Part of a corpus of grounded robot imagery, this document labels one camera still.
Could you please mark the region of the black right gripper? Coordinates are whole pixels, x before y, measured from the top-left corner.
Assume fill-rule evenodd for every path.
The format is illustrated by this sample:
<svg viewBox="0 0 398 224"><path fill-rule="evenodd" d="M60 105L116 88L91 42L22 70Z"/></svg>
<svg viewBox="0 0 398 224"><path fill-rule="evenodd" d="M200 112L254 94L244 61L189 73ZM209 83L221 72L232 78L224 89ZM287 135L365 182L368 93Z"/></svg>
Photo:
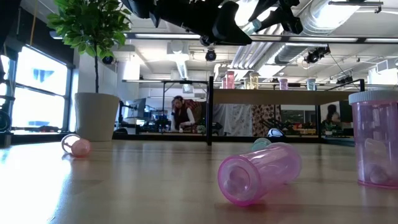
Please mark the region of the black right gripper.
<svg viewBox="0 0 398 224"><path fill-rule="evenodd" d="M258 0L248 21L252 22L255 20L277 1L278 0ZM286 32L300 34L303 31L301 20L299 17L295 17L291 10L292 6L298 6L299 4L300 0L279 0L281 11L271 11L268 17L261 22L261 26L257 31L261 31L270 26L281 23Z"/></svg>

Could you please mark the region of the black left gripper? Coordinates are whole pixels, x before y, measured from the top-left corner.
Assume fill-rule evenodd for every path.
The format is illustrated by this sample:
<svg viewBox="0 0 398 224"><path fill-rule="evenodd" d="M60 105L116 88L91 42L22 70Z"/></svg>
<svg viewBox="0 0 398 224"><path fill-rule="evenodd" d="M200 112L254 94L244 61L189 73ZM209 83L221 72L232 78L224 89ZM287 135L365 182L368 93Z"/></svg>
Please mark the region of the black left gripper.
<svg viewBox="0 0 398 224"><path fill-rule="evenodd" d="M215 37L216 45L248 45L252 39L235 22L239 5L228 1L218 9L218 0L121 0L137 17L160 21L201 36Z"/></svg>

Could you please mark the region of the wooden shelf board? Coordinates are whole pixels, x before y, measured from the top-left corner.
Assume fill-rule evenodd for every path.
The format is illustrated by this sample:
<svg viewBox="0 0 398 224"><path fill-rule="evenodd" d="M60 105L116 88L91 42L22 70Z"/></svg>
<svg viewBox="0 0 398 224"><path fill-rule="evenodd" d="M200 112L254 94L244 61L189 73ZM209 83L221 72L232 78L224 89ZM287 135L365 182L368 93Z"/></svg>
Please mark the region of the wooden shelf board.
<svg viewBox="0 0 398 224"><path fill-rule="evenodd" d="M348 100L353 91L213 90L214 104L325 105Z"/></svg>

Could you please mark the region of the brown floral cloth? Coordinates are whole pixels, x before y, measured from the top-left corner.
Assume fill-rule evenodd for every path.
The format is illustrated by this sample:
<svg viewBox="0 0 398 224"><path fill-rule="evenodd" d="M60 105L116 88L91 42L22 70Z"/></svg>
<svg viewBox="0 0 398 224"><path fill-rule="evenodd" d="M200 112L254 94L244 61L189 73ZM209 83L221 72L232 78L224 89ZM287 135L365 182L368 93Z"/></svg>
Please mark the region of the brown floral cloth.
<svg viewBox="0 0 398 224"><path fill-rule="evenodd" d="M264 137L269 128L263 121L276 119L281 121L280 105L252 105L252 135L254 137Z"/></svg>

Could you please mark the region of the black overhead rig beam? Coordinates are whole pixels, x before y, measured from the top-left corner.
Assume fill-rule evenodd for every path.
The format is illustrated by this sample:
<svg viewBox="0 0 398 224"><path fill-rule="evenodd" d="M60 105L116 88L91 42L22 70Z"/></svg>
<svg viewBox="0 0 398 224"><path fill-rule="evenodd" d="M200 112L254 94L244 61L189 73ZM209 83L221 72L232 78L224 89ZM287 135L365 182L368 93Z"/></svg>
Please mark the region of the black overhead rig beam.
<svg viewBox="0 0 398 224"><path fill-rule="evenodd" d="M127 39L142 40L199 40L196 34L136 33L124 34ZM347 37L301 35L252 35L253 42L318 43L318 44L398 44L398 37Z"/></svg>

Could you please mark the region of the person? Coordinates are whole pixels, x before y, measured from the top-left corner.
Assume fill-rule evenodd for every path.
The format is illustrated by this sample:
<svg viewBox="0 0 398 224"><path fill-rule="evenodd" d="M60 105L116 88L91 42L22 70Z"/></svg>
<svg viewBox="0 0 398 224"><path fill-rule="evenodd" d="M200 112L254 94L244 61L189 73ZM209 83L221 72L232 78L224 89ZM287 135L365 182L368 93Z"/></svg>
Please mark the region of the person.
<svg viewBox="0 0 398 224"><path fill-rule="evenodd" d="M192 110L186 105L182 96L175 96L172 100L172 116L170 130L179 132L186 126L195 124Z"/></svg>
<svg viewBox="0 0 398 224"><path fill-rule="evenodd" d="M326 119L323 123L326 131L341 128L340 114L337 112L336 105L328 105Z"/></svg>

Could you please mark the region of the computer monitor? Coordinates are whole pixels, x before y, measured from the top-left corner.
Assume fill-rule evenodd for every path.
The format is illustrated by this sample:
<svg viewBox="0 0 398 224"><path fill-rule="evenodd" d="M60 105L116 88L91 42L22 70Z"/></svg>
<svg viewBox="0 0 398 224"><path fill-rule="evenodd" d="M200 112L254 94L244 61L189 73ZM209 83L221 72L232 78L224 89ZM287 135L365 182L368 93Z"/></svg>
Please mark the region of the computer monitor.
<svg viewBox="0 0 398 224"><path fill-rule="evenodd" d="M128 116L132 118L143 118L146 108L146 99L139 98L136 100L128 101L129 113Z"/></svg>

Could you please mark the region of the black monitor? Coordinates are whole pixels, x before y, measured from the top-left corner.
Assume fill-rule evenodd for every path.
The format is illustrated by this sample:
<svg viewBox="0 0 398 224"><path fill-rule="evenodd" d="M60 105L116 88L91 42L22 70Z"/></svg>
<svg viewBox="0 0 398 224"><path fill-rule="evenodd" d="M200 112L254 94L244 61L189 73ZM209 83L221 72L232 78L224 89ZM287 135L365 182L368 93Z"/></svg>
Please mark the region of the black monitor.
<svg viewBox="0 0 398 224"><path fill-rule="evenodd" d="M348 100L340 101L340 122L345 136L354 136L352 107Z"/></svg>

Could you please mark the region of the white air conditioner unit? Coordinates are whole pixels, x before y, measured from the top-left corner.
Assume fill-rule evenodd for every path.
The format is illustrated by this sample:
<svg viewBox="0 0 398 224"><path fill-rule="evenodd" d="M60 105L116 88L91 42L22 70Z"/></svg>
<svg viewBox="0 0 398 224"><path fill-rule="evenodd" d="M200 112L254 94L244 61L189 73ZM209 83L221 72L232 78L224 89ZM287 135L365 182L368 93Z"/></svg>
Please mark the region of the white air conditioner unit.
<svg viewBox="0 0 398 224"><path fill-rule="evenodd" d="M398 91L398 58L381 61L370 69L368 87L372 90Z"/></svg>

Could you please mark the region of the green leafy potted plant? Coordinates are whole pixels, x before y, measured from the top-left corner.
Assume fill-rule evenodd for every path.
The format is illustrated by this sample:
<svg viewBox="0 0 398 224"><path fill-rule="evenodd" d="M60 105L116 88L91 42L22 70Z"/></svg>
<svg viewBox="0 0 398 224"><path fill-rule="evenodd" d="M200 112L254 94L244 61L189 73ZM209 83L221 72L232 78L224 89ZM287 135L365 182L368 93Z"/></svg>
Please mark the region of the green leafy potted plant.
<svg viewBox="0 0 398 224"><path fill-rule="evenodd" d="M116 44L123 46L130 30L131 11L121 0L53 0L58 12L47 15L47 26L54 29L65 45L88 54L95 62L95 92L99 92L99 61L113 57Z"/></svg>

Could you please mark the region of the beige plant pot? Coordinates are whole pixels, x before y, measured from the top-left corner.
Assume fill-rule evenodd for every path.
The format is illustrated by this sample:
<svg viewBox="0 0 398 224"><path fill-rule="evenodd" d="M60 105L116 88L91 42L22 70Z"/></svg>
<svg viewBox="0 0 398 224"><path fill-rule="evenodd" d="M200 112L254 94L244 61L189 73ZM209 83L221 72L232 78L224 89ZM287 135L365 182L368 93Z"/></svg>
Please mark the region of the beige plant pot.
<svg viewBox="0 0 398 224"><path fill-rule="evenodd" d="M75 94L76 133L91 142L112 140L119 98L104 93Z"/></svg>

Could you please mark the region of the black base block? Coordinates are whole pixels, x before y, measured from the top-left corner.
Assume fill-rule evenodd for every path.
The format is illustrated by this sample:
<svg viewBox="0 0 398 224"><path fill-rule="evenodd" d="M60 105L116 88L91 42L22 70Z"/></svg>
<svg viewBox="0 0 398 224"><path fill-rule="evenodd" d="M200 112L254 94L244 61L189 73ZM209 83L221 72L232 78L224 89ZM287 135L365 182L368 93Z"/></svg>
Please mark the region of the black base block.
<svg viewBox="0 0 398 224"><path fill-rule="evenodd" d="M9 131L0 132L0 149L8 148L11 145L13 134Z"/></svg>

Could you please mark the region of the silver ventilation duct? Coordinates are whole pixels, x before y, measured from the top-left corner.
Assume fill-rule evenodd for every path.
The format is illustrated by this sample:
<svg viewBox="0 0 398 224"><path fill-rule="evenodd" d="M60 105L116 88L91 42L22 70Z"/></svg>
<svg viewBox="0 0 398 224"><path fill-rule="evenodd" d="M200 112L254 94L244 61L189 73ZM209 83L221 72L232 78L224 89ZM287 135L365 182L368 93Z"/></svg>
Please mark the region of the silver ventilation duct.
<svg viewBox="0 0 398 224"><path fill-rule="evenodd" d="M303 25L300 35L329 35L360 8L359 6L329 5L330 1L347 0L313 0L300 15ZM280 46L274 62L281 65L288 64L307 49L308 47L285 43Z"/></svg>

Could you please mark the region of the white ceiling air duct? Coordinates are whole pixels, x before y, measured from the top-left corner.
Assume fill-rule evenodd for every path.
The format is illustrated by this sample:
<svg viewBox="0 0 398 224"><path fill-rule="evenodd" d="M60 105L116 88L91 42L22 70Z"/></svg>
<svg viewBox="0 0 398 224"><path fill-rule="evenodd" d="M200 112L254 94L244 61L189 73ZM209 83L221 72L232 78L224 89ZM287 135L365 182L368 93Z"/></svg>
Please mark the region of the white ceiling air duct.
<svg viewBox="0 0 398 224"><path fill-rule="evenodd" d="M171 40L167 43L166 57L176 63L180 78L186 80L188 78L186 61L190 59L188 44L182 40Z"/></svg>

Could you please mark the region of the black workstation frame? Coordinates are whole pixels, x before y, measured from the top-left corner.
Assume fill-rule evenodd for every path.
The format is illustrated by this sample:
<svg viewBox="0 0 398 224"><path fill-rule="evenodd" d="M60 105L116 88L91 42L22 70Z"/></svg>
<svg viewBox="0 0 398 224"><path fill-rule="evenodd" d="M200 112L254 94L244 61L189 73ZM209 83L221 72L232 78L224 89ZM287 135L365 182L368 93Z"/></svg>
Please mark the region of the black workstation frame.
<svg viewBox="0 0 398 224"><path fill-rule="evenodd" d="M194 85L194 84L197 84L197 85L199 85L199 84L201 84L201 85L205 85L206 87L207 87L207 89L206 89L206 92L208 92L208 88L209 88L209 84L208 84L208 82L206 82L206 81L196 81L196 80L194 80L194 81L192 81L192 80L165 80L165 81L162 81L162 83L163 83L163 94L162 94L162 118L164 117L164 110L165 110L165 94L166 94L166 92L167 92L167 89L166 89L166 84L167 83L171 83L171 85L170 85L170 87L172 87L174 84L176 84L176 83L178 83L178 84L181 84L181 85L183 85L183 86L185 86L185 85L187 85L187 86L192 86L192 85ZM171 109L170 109L170 127L171 127L171 114L172 114L172 103L171 103Z"/></svg>

